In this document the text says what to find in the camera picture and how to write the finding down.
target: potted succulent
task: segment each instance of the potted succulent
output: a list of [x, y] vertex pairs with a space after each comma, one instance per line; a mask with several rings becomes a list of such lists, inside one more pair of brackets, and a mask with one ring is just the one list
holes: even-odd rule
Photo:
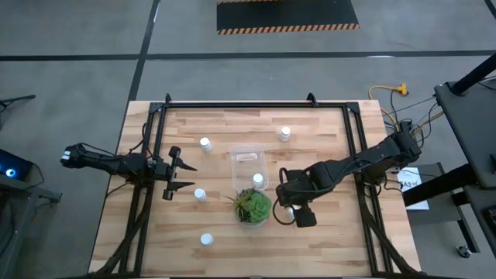
[[259, 227], [269, 219], [272, 202], [260, 191], [244, 189], [236, 198], [226, 198], [232, 201], [234, 215], [245, 226]]

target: table leg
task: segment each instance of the table leg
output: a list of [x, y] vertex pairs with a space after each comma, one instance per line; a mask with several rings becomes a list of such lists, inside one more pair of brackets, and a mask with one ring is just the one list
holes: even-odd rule
[[461, 167], [406, 191], [403, 193], [403, 200], [406, 206], [414, 205], [417, 202], [425, 201], [442, 193], [476, 183], [477, 177], [472, 167], [469, 164], [464, 164]]

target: wooden table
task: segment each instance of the wooden table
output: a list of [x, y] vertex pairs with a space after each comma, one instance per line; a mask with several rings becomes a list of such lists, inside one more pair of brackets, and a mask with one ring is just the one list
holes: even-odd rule
[[[373, 146], [386, 136], [378, 102], [358, 102], [367, 144]], [[119, 153], [127, 153], [141, 140], [141, 127], [146, 121], [148, 107], [149, 102], [129, 104]], [[266, 193], [272, 201], [276, 198], [274, 189], [278, 185], [280, 167], [301, 169], [318, 160], [348, 157], [340, 109], [182, 108], [168, 109], [166, 120], [161, 156], [169, 161], [168, 150], [172, 145], [179, 146], [184, 162], [198, 168], [198, 172], [178, 171], [177, 181], [193, 181], [196, 185], [182, 188], [173, 201], [162, 199], [165, 183], [156, 183], [142, 276], [370, 274], [352, 175], [332, 193], [311, 204], [318, 221], [318, 225], [311, 228], [282, 226], [272, 216], [259, 229], [245, 228], [236, 221], [229, 200], [221, 196], [235, 196], [229, 159], [231, 146], [250, 143], [264, 146], [269, 177]], [[291, 138], [286, 143], [279, 141], [277, 135], [282, 126], [291, 127]], [[355, 126], [353, 131], [356, 148], [360, 150]], [[199, 146], [203, 136], [212, 142], [210, 153], [203, 153]], [[151, 145], [154, 139], [155, 135], [152, 135]], [[122, 183], [122, 178], [113, 177], [109, 190]], [[195, 201], [193, 191], [196, 188], [207, 191], [207, 202]], [[101, 267], [122, 240], [132, 193], [132, 186], [126, 186], [107, 199], [90, 271]], [[408, 263], [420, 270], [401, 194], [383, 190], [379, 199], [387, 236]], [[282, 216], [286, 211], [278, 206], [277, 213]], [[200, 235], [206, 232], [214, 237], [212, 246], [200, 244]], [[376, 254], [380, 255], [377, 241], [374, 245]], [[130, 263], [134, 262], [133, 248]]]

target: yellow and black striped mat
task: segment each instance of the yellow and black striped mat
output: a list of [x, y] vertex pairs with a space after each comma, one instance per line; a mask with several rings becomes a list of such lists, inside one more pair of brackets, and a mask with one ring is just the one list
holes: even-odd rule
[[217, 2], [219, 35], [359, 29], [350, 0]]

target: blue light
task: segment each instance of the blue light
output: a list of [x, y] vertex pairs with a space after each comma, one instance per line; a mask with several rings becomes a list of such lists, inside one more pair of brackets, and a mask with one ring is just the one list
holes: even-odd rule
[[5, 174], [7, 174], [7, 177], [14, 177], [16, 175], [16, 171], [13, 169], [8, 169]]

